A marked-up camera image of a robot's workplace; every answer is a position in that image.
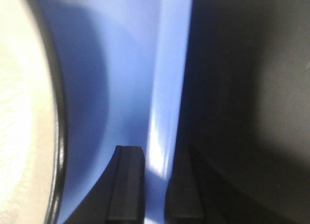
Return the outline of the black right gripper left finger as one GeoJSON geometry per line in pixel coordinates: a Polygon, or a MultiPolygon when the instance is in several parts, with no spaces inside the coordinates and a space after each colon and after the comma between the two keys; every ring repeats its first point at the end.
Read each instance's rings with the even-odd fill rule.
{"type": "Polygon", "coordinates": [[[70,215],[70,223],[143,223],[144,171],[141,147],[117,146],[104,173],[70,215]]]}

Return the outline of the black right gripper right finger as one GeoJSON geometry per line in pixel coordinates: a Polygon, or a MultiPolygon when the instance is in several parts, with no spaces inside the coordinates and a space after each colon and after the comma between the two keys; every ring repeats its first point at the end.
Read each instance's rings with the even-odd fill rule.
{"type": "Polygon", "coordinates": [[[168,224],[279,224],[281,216],[260,204],[233,182],[244,179],[248,160],[232,151],[215,163],[198,144],[176,149],[165,203],[168,224]]]}

